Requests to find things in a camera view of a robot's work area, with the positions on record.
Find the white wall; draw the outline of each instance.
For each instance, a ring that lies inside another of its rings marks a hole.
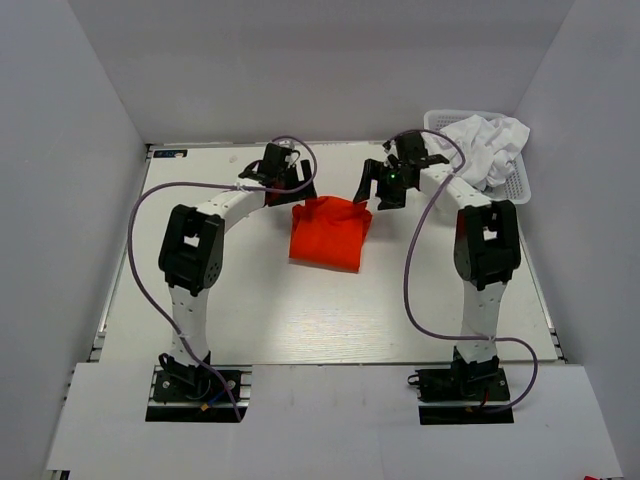
[[[2,478],[40,478],[143,159],[66,1],[0,2]]]
[[[386,138],[511,113],[573,0],[70,0],[146,142]]]
[[[516,111],[532,132],[525,235],[629,479],[640,479],[639,25],[639,2],[577,0]]]

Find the plastic basket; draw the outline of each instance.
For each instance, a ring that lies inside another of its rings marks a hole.
[[[437,131],[472,115],[479,115],[487,120],[504,117],[501,113],[474,112],[471,110],[431,110],[424,115],[424,128]],[[527,171],[524,169],[522,155],[516,157],[515,171],[507,178],[504,185],[488,188],[483,193],[495,200],[508,199],[516,204],[527,203],[531,199],[531,189],[529,188],[529,179],[527,178]]]

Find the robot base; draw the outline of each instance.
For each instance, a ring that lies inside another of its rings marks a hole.
[[[416,370],[416,374],[409,377],[409,385],[418,387],[421,402],[438,403],[441,406],[449,402],[456,407],[461,402],[477,402],[478,405],[486,401],[508,402],[511,398],[507,377],[502,368],[491,378],[479,381],[473,389],[467,387],[466,395],[462,393],[460,383],[452,372],[451,368]]]
[[[510,399],[507,378],[501,368],[491,377],[465,385],[462,385],[460,378],[456,377],[456,370],[452,368],[417,370],[408,381],[420,392],[420,425],[514,422],[511,408],[491,413],[484,410],[487,402],[495,405],[496,402],[504,403]]]
[[[251,370],[223,367],[218,371],[232,387],[231,392],[244,418],[249,404]],[[227,394],[223,393],[222,385],[213,375],[210,382],[207,381],[206,389],[200,392],[194,392],[193,387],[171,377],[160,367],[156,367],[154,377],[146,422],[238,423]],[[215,403],[207,405],[212,399]]]

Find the red cloth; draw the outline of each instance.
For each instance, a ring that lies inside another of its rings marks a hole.
[[[371,225],[367,204],[337,197],[308,199],[293,207],[289,257],[360,270],[360,253]]]

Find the white board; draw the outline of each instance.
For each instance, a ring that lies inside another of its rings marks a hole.
[[[320,195],[352,198],[363,161],[384,159],[379,145],[314,145]],[[164,182],[231,182],[263,146],[195,148],[186,158],[151,160],[146,189]],[[167,286],[158,253],[171,209],[217,192],[160,191],[142,205],[135,256],[144,283],[165,308]],[[291,206],[265,208],[225,236],[222,274],[211,289],[207,333],[215,364],[448,362],[453,344],[425,337],[409,324],[402,304],[402,270],[409,239],[426,197],[410,192],[402,210],[375,211],[360,273],[303,266],[288,259]],[[414,313],[427,328],[457,334],[462,282],[453,265],[453,220],[434,212],[418,243],[411,275]],[[505,292],[499,335],[522,337],[543,360],[557,359],[526,260]],[[107,319],[103,361],[149,360],[166,351],[171,330],[123,269]],[[530,360],[518,345],[500,343],[503,360]]]
[[[620,475],[582,367],[546,366],[514,424],[420,426],[409,366],[258,366],[241,424],[145,423],[153,366],[80,364],[48,468],[70,480],[576,480]],[[512,392],[529,366],[509,366]]]

